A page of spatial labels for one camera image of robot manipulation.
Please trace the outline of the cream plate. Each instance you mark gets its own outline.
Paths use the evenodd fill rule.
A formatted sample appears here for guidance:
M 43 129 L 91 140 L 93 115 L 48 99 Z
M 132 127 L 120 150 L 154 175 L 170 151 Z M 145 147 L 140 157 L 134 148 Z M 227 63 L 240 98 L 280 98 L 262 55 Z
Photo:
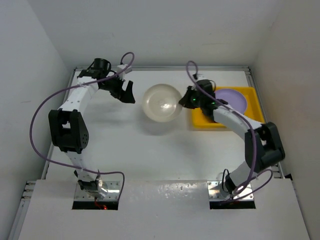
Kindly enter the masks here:
M 142 98 L 142 110 L 151 120 L 167 123 L 174 120 L 182 112 L 179 101 L 180 92 L 169 84 L 156 84 L 148 88 Z

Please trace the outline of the purple plate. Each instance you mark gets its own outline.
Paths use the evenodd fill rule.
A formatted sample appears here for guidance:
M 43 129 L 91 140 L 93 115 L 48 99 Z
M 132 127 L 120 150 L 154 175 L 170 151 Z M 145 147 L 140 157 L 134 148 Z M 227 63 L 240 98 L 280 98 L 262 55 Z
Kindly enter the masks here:
M 215 96 L 217 99 L 224 100 L 228 102 L 228 104 L 238 111 L 241 114 L 244 114 L 247 110 L 247 100 L 245 96 L 237 90 L 231 88 L 222 88 L 218 89 L 215 92 Z

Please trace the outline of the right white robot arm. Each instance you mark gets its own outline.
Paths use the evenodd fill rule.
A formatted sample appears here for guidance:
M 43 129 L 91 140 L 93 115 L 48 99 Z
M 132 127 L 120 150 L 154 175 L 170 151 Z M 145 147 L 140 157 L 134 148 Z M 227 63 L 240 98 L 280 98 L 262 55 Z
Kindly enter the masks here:
M 228 173 L 221 184 L 228 195 L 239 194 L 265 169 L 285 159 L 277 126 L 249 118 L 225 99 L 217 98 L 210 80 L 198 80 L 188 86 L 179 104 L 187 109 L 200 109 L 209 120 L 225 125 L 244 141 L 244 162 Z

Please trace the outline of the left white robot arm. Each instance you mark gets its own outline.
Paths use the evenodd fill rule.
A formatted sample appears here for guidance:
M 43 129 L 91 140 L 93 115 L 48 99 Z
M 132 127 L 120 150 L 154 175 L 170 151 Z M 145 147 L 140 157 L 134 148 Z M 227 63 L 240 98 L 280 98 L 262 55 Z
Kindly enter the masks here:
M 106 194 L 106 187 L 103 186 L 99 170 L 84 155 L 89 143 L 89 131 L 83 113 L 98 90 L 108 91 L 122 103 L 134 104 L 136 101 L 133 96 L 133 82 L 129 81 L 126 89 L 123 89 L 125 74 L 130 71 L 130 65 L 120 63 L 116 72 L 111 75 L 110 62 L 95 58 L 93 63 L 77 76 L 77 87 L 71 91 L 67 100 L 57 110 L 51 110 L 48 114 L 53 145 L 68 156 L 75 167 L 80 189 L 91 195 Z

